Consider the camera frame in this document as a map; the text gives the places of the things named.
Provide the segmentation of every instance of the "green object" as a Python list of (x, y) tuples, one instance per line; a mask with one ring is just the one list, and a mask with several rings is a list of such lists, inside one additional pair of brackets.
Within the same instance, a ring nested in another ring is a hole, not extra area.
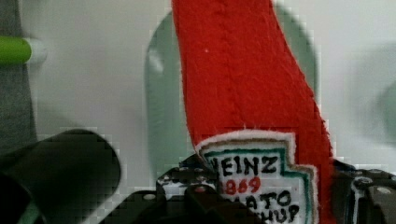
[(26, 207), (26, 210), (20, 217), (18, 224), (34, 224), (39, 216), (40, 212), (38, 211), (38, 208), (35, 206), (33, 201), (30, 201)]
[(0, 36), (0, 64), (26, 63), (31, 55), (32, 49), (26, 40)]
[[(275, 7), (291, 51), (315, 91), (316, 55), (304, 29), (280, 6)], [(148, 46), (145, 64), (148, 109), (148, 154), (154, 177), (178, 165), (193, 153), (186, 125), (181, 89), (180, 57), (172, 14), (157, 28)]]

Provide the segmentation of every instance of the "black mechanical part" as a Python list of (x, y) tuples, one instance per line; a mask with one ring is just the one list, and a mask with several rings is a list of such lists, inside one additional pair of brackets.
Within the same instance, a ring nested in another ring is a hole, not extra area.
[(396, 176), (337, 162), (332, 211), (339, 224), (396, 224)]
[(120, 163), (101, 136), (72, 130), (0, 157), (0, 181), (1, 223), (17, 223), (28, 204), (35, 223), (79, 223), (114, 193)]
[(186, 189), (185, 200), (195, 217), (202, 217), (210, 223), (259, 224), (262, 221), (242, 203), (231, 203), (222, 199), (217, 192), (206, 185), (194, 185)]

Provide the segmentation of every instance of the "embroidered label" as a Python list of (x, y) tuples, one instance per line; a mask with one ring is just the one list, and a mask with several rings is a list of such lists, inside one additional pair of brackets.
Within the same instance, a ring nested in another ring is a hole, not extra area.
[(217, 173), (221, 195), (244, 203), (263, 223), (316, 223), (314, 168), (295, 165), (288, 142), (212, 142), (200, 155)]

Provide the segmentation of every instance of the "red felt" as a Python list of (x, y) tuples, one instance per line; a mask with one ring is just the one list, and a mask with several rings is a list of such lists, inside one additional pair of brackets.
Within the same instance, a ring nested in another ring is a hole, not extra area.
[(271, 1), (173, 0), (173, 10), (192, 142), (242, 129), (296, 133), (296, 163), (318, 168), (320, 223), (335, 223), (328, 133)]

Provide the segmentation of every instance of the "screw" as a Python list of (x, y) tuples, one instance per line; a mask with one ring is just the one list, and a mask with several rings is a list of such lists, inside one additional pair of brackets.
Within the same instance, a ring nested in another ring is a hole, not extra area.
[(146, 201), (150, 201), (155, 199), (157, 196), (155, 196), (155, 194), (146, 194), (145, 196), (143, 196), (143, 199)]
[(163, 182), (167, 183), (167, 182), (171, 181), (171, 177), (169, 175), (164, 175), (162, 180), (163, 180)]
[(357, 189), (365, 189), (367, 188), (371, 183), (373, 183), (373, 179), (369, 177), (357, 177), (353, 180), (353, 185)]
[(378, 188), (376, 188), (376, 190), (378, 190), (379, 192), (381, 192), (383, 194), (390, 194), (390, 190), (387, 188), (378, 187)]
[(206, 176), (204, 176), (204, 175), (198, 175), (197, 176), (197, 180), (199, 180), (199, 181), (206, 181), (207, 180), (207, 178), (206, 178)]
[(378, 170), (378, 169), (372, 169), (372, 170), (369, 170), (369, 172), (370, 172), (370, 173), (373, 173), (373, 174), (382, 173), (382, 171), (381, 171), (381, 170)]

